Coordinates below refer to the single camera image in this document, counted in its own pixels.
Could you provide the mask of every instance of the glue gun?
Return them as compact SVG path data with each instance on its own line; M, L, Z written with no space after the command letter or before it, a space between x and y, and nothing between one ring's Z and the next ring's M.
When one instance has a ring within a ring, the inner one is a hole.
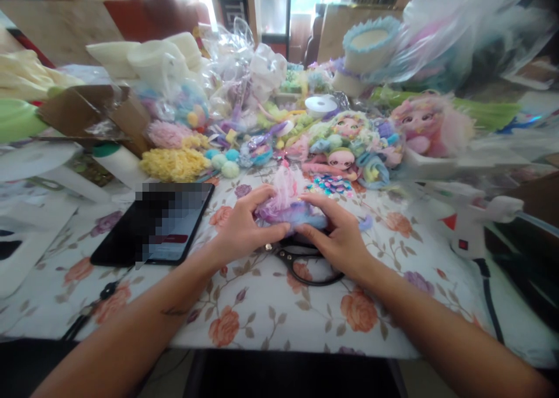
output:
M510 223L516 216L523 214L522 200L498 196L488 202L484 199L484 191L460 182L428 181L415 184L425 194L455 209L456 223L451 248L462 258L485 257L484 223Z

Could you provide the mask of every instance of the phone screen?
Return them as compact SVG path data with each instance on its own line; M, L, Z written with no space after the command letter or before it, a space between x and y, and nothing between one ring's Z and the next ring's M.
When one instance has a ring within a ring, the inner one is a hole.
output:
M154 184L137 198L91 256L94 265L178 265L188 254L212 184Z

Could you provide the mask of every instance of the hand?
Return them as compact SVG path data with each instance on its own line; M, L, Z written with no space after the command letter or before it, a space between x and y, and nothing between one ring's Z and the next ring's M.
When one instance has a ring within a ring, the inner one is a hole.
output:
M252 215L258 205L274 195L274 187L264 184L237 201L225 225L212 240L219 246L220 254L225 255L223 265L285 237L290 228L289 223L263 228L256 225Z
M336 269L359 281L376 260L365 247L357 218L325 195L303 194L301 199L320 208L333 230L326 236L311 225L302 224L295 231L308 238Z

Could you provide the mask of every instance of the tattoo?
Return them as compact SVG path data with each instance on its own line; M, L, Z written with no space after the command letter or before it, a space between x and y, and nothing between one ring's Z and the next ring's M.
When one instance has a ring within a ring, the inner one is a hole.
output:
M168 316L183 316L188 314L189 309L187 310L183 310L183 309L175 309L175 307L170 307L169 309L162 309L161 313L163 315L168 315Z

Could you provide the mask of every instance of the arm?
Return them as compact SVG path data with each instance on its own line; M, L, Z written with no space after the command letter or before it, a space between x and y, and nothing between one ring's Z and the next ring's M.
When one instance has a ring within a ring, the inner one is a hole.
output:
M259 246L282 239L289 224L259 228L252 212L274 195L263 185L237 201L220 233L80 343L33 397L117 397L130 391L183 325L213 274Z
M465 397L550 397L553 386L495 339L400 277L369 254L355 217L326 196L302 196L331 220L330 236L305 235L338 270L368 289L433 368Z

